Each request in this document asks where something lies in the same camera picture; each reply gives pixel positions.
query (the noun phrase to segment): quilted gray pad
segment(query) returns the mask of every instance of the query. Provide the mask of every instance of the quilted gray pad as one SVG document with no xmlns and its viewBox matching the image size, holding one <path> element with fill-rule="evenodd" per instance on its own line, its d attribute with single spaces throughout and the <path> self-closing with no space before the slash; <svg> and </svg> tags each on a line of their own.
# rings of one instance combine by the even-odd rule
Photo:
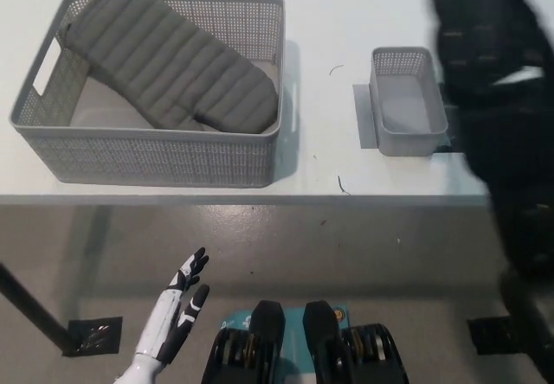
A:
<svg viewBox="0 0 554 384">
<path fill-rule="evenodd" d="M 93 0 L 61 38 L 154 127 L 261 133 L 277 118 L 265 73 L 163 0 Z"/>
</svg>

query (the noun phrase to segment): large gray basket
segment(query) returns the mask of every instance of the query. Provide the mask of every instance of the large gray basket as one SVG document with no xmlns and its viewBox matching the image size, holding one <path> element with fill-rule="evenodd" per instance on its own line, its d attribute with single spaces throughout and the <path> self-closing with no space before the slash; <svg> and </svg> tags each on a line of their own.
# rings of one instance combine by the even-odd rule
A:
<svg viewBox="0 0 554 384">
<path fill-rule="evenodd" d="M 283 99 L 283 0 L 165 0 L 251 61 L 276 67 L 279 118 L 270 132 L 261 135 L 75 127 L 72 118 L 89 65 L 62 47 L 42 95 L 33 83 L 57 31 L 89 1 L 63 0 L 10 116 L 59 180 L 235 188 L 260 188 L 273 181 Z"/>
<path fill-rule="evenodd" d="M 371 104 L 377 144 L 389 157 L 425 157 L 448 128 L 430 52 L 377 48 L 371 66 Z"/>
</svg>

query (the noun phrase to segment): concrete floor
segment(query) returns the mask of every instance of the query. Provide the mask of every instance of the concrete floor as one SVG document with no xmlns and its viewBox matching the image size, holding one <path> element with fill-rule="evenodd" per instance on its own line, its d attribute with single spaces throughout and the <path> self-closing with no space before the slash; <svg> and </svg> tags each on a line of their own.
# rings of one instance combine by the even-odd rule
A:
<svg viewBox="0 0 554 384">
<path fill-rule="evenodd" d="M 219 323 L 261 298 L 347 303 L 385 323 L 412 384 L 542 382 L 523 355 L 478 357 L 466 319 L 503 314 L 505 262 L 479 208 L 0 208 L 0 256 L 64 323 L 123 316 L 119 355 L 67 359 L 0 298 L 0 382 L 111 383 L 173 272 L 198 247 L 211 294 L 159 383 L 199 383 Z"/>
</svg>

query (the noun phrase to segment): robotic hand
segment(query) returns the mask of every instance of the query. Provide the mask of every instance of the robotic hand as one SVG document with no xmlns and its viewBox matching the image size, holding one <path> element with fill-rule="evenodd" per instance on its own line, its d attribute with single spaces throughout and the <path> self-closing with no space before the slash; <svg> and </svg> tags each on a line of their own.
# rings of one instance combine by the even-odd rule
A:
<svg viewBox="0 0 554 384">
<path fill-rule="evenodd" d="M 179 315 L 183 293 L 198 283 L 198 275 L 208 263 L 205 253 L 201 248 L 190 256 L 161 293 L 142 332 L 132 364 L 115 381 L 117 384 L 154 384 L 158 374 L 173 361 L 209 293 L 209 287 L 201 285 Z"/>
<path fill-rule="evenodd" d="M 447 96 L 487 185 L 511 267 L 500 289 L 525 352 L 554 382 L 554 54 L 525 0 L 434 0 Z M 527 67 L 540 77 L 511 80 Z"/>
</svg>

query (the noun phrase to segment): basket handle hole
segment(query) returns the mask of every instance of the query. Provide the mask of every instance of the basket handle hole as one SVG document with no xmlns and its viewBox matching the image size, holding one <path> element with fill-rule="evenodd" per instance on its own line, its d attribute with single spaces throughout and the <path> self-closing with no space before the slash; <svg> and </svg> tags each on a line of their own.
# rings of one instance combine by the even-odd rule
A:
<svg viewBox="0 0 554 384">
<path fill-rule="evenodd" d="M 44 60 L 42 60 L 41 67 L 36 74 L 35 81 L 33 82 L 33 87 L 39 95 L 43 95 L 46 90 L 46 86 L 52 76 L 54 71 L 55 63 L 60 58 L 61 47 L 57 40 L 52 40 L 50 43 L 50 48 L 48 49 Z"/>
</svg>

